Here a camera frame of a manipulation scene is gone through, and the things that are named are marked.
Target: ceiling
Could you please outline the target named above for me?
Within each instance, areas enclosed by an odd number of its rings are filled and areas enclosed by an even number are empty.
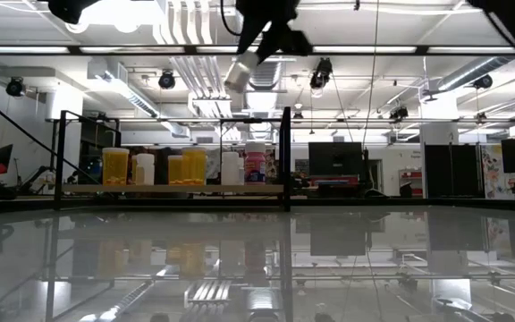
[[[225,10],[232,12],[232,2],[226,1]],[[5,1],[21,10],[31,10],[22,1]],[[35,5],[46,10],[45,3]],[[215,44],[232,45],[234,36],[224,28],[219,15],[219,2],[209,2],[210,33]],[[182,22],[186,20],[185,3],[182,3]],[[173,6],[170,5],[170,26],[173,26]],[[350,8],[350,1],[308,0],[300,4],[299,17],[292,23],[296,30],[303,30],[314,45],[368,45],[375,40],[378,45],[461,45],[461,46],[501,46],[505,45],[482,13],[463,13],[446,15],[446,11],[458,8],[470,11],[471,7],[460,0],[388,0],[379,4],[378,25],[376,28],[376,1],[362,1],[358,12]],[[226,20],[235,28],[236,20],[227,14]],[[186,25],[183,25],[186,38]],[[132,33],[119,32],[114,26],[90,25],[81,34],[74,34],[65,28],[50,13],[18,12],[0,5],[0,45],[2,44],[156,44],[152,28],[142,25]],[[325,86],[324,95],[310,97],[308,81],[312,70],[317,66],[318,56],[287,57],[283,63],[283,81],[277,98],[278,109],[282,106],[303,105],[304,116],[314,118],[337,117],[344,111],[347,116],[378,117],[392,108],[385,104],[401,93],[406,86],[425,78],[422,56],[331,56],[333,80]],[[217,65],[222,78],[228,72],[232,56],[218,56]],[[475,57],[467,56],[429,56],[426,58],[426,72],[431,79],[442,78]],[[129,70],[129,83],[139,89],[141,95],[152,102],[160,103],[161,109],[170,116],[186,117],[189,111],[189,90],[180,75],[175,73],[177,84],[174,89],[161,90],[157,85],[163,69],[173,69],[168,56],[111,56],[106,58],[109,65],[123,64]],[[52,67],[76,80],[87,90],[85,108],[101,110],[111,116],[133,117],[134,107],[119,94],[105,91],[97,80],[89,80],[87,69],[90,58],[49,56],[0,56],[1,66]],[[494,85],[488,90],[457,89],[459,112],[461,115],[474,115],[477,111],[502,102],[515,99],[515,61],[492,72]],[[411,116],[418,117],[419,101],[417,91],[402,102]],[[246,109],[243,95],[228,93],[232,97],[232,111]],[[515,114],[515,106],[503,109],[492,116],[505,117]]]

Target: wooden shelf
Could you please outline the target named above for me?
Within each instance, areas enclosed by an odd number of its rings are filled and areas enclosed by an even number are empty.
[[[281,184],[268,185],[127,185],[105,186],[101,184],[64,184],[64,192],[236,192],[282,193]]]

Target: white wall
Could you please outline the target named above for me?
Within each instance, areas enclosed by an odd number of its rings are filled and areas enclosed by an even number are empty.
[[[383,193],[388,196],[399,195],[399,170],[421,167],[420,147],[371,147],[369,159],[383,161]],[[291,170],[295,170],[295,159],[309,159],[307,146],[291,148]]]
[[[45,122],[45,104],[39,103],[37,106],[35,100],[28,97],[10,97],[0,86],[0,110],[44,144],[51,146],[52,124]],[[23,180],[26,180],[41,165],[49,163],[50,154],[48,152],[15,129],[0,115],[0,148],[8,144],[13,144],[12,162],[8,173],[0,175],[0,181],[9,184],[16,183],[17,172],[13,163],[14,158],[18,159],[19,174]]]

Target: glass tabletop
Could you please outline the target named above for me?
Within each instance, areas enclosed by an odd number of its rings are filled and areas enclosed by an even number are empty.
[[[0,321],[515,320],[515,212],[56,214],[0,216]]]

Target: pink bottle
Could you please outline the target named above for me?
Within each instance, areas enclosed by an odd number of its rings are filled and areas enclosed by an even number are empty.
[[[247,185],[266,184],[266,144],[257,142],[246,143]]]

